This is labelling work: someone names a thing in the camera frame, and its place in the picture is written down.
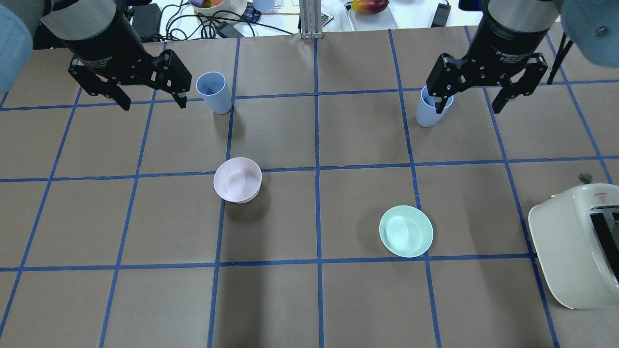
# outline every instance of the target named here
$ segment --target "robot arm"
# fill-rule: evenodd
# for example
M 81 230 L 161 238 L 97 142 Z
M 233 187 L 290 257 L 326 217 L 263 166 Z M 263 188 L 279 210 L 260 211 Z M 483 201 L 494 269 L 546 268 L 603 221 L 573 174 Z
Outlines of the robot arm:
M 17 14 L 25 26 L 35 23 L 36 28 L 38 14 L 74 53 L 69 73 L 88 94 L 103 94 L 128 110 L 131 99 L 118 85 L 139 84 L 168 92 L 181 108 L 186 106 L 191 74 L 183 62 L 172 50 L 157 57 L 148 54 L 114 0 L 32 2 L 37 6 L 25 7 L 16 0 L 0 0 L 0 5 Z
M 567 34 L 593 63 L 619 66 L 619 44 L 602 23 L 619 28 L 619 4 L 608 0 L 482 0 L 483 17 L 469 51 L 456 59 L 443 53 L 428 76 L 430 95 L 441 113 L 448 98 L 473 86 L 501 85 L 492 103 L 501 112 L 511 99 L 530 95 L 548 69 L 541 53 L 535 53 L 548 29 L 563 14 Z M 511 80 L 524 70 L 518 81 Z

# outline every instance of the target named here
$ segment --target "mint green plate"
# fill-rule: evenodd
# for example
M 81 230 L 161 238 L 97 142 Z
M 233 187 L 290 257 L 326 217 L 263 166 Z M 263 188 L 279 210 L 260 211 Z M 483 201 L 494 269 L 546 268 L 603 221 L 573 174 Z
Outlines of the mint green plate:
M 387 249 L 403 258 L 425 253 L 434 239 L 434 229 L 428 217 L 411 206 L 388 210 L 381 219 L 378 233 Z

